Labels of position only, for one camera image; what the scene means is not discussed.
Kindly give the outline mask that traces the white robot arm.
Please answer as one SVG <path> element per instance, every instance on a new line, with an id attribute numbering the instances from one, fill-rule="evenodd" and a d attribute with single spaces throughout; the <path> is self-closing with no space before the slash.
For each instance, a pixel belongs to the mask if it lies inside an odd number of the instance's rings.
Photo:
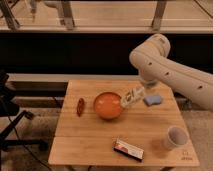
<path id="1" fill-rule="evenodd" d="M 161 81 L 213 112 L 213 74 L 168 59 L 170 48 L 166 36 L 154 34 L 131 51 L 129 60 L 139 71 L 141 82 L 154 85 Z"/>

